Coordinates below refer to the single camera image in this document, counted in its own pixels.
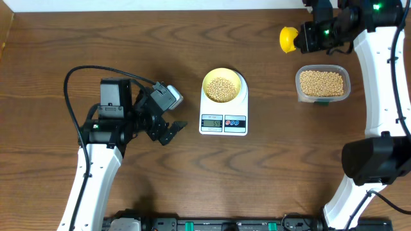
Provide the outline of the yellow measuring scoop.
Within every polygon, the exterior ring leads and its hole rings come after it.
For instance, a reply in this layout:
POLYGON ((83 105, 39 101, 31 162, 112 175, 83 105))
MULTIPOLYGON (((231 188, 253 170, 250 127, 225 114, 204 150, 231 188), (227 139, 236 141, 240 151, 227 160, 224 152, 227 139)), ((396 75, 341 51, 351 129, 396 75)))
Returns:
POLYGON ((296 47, 294 45, 294 39, 297 38, 299 32, 296 28, 293 27, 284 27, 279 36, 279 43, 281 46, 281 49, 285 53, 289 53, 292 51, 296 50, 296 47))

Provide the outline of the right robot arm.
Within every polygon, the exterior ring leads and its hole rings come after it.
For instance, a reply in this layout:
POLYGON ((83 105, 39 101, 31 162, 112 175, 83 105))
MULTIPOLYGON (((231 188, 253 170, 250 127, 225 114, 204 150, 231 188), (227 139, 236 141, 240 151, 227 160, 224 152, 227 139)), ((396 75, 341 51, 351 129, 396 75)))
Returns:
POLYGON ((342 150, 344 177, 323 206, 317 230, 351 230, 375 196, 410 172, 410 98, 403 41, 409 2, 305 0, 312 21, 294 40, 303 53, 356 53, 366 102, 365 138, 342 150))

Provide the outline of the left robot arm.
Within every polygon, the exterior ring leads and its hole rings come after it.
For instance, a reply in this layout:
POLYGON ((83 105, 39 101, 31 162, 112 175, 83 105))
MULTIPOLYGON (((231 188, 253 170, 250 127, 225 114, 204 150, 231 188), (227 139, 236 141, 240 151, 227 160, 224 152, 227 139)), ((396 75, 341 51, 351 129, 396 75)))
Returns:
POLYGON ((163 146, 187 125, 167 123, 162 115, 183 97, 172 85, 139 86, 137 98, 127 78, 100 81, 100 102, 93 105, 78 128, 77 170, 59 230, 101 230, 110 189, 127 144, 140 132, 163 146))

